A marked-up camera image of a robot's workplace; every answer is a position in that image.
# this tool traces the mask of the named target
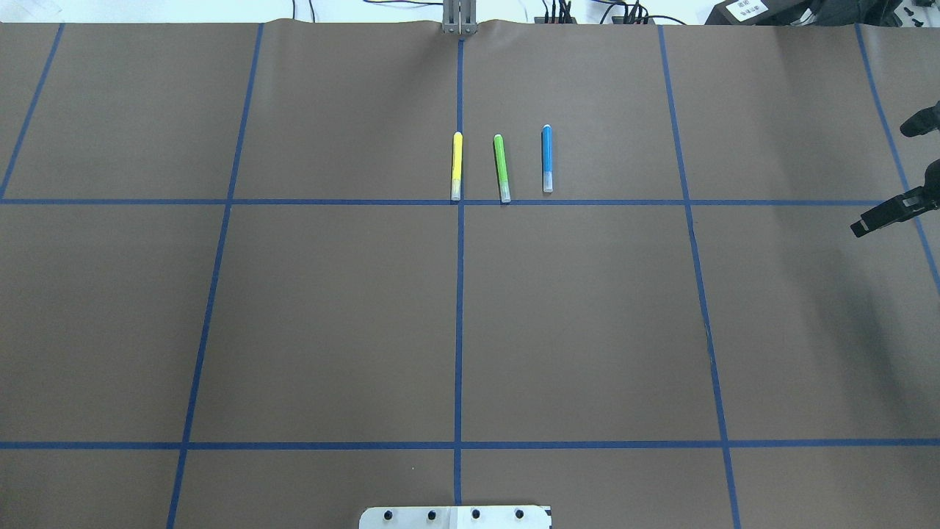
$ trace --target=white sticker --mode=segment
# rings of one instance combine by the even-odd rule
[[[740,0],[728,4],[726,8],[738,22],[744,22],[770,10],[760,0]]]

